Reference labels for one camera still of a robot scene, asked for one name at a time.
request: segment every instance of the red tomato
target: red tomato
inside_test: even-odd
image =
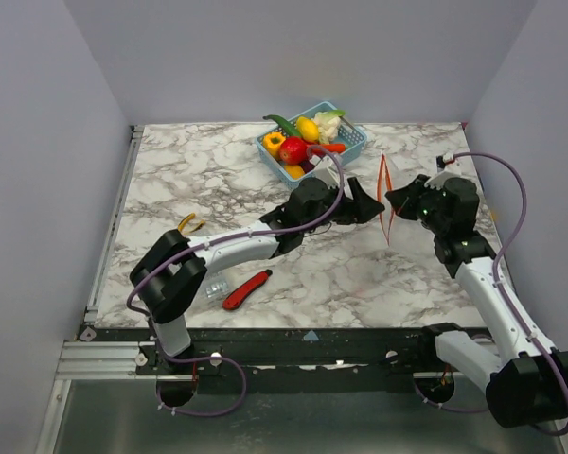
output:
[[[300,137],[289,137],[280,146],[280,159],[293,166],[307,160],[307,144]]]

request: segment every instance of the orange fruit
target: orange fruit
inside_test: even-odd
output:
[[[282,167],[284,168],[284,170],[286,170],[286,173],[288,173],[295,180],[298,180],[303,175],[305,175],[305,172],[303,171],[303,167],[301,167],[301,166],[292,166],[290,164],[286,164]]]

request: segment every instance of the white marble surface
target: white marble surface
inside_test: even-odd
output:
[[[188,213],[205,219],[214,234],[247,225],[287,199],[285,185],[262,164],[252,142],[269,127],[257,123],[145,128],[99,296],[96,326],[145,325],[139,314],[125,307],[132,289],[128,274],[153,242]],[[468,150],[459,124],[362,127],[368,134],[367,145],[346,173],[358,176],[369,194],[376,192],[382,151],[398,169],[398,177],[401,174],[410,182],[418,173],[434,174],[437,155]],[[460,160],[457,171],[478,182],[470,159]],[[274,275],[233,313],[224,311],[221,302],[193,304],[186,313],[187,324],[417,327],[446,321],[483,325],[467,294],[431,253],[431,233],[394,225],[397,230],[390,247],[375,219],[363,226],[332,226],[325,234],[306,238],[288,255],[231,269],[228,277],[233,286],[266,268]],[[485,205],[478,229],[498,250]]]

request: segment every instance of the transparent package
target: transparent package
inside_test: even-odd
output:
[[[186,236],[211,236],[215,234],[210,227],[204,225],[202,229]],[[230,281],[227,270],[207,274],[198,289],[198,293],[196,293],[194,301],[224,300],[232,292]]]
[[[387,191],[408,185],[416,176],[400,171],[391,159],[382,154],[377,196],[385,211],[380,214],[380,222],[389,249],[416,259],[431,258],[434,256],[434,235],[420,222],[396,216],[385,197]]]

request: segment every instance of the gray wall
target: gray wall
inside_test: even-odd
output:
[[[133,123],[467,120],[533,0],[65,0]]]
[[[468,128],[470,147],[517,166],[528,216],[507,260],[522,301],[568,349],[568,0],[541,0]],[[520,210],[512,177],[476,158],[503,236]]]
[[[33,452],[128,138],[62,0],[0,0],[0,454]]]

